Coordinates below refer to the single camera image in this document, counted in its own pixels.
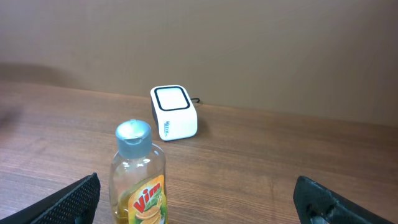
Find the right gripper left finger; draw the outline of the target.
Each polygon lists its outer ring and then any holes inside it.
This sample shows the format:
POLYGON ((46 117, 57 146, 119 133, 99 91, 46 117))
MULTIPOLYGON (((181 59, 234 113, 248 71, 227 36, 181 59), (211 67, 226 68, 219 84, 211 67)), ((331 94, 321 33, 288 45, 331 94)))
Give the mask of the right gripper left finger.
POLYGON ((1 220, 1 224, 92 224, 100 200, 97 173, 1 220))

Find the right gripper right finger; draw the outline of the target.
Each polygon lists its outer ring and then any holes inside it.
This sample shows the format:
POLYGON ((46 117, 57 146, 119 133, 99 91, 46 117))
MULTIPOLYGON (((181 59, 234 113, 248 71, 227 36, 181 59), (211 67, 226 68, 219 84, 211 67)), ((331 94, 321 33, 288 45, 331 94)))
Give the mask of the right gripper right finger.
POLYGON ((293 200, 301 223, 392 224, 306 176, 298 177, 293 200))

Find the yellow dish soap bottle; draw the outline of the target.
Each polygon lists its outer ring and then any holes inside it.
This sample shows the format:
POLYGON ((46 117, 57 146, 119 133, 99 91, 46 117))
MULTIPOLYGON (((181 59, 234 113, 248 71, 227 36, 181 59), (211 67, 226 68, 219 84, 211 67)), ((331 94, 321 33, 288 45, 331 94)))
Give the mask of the yellow dish soap bottle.
POLYGON ((141 120, 116 128, 118 151, 109 172, 109 201, 115 223, 168 224, 165 154, 152 143, 152 130, 141 120))

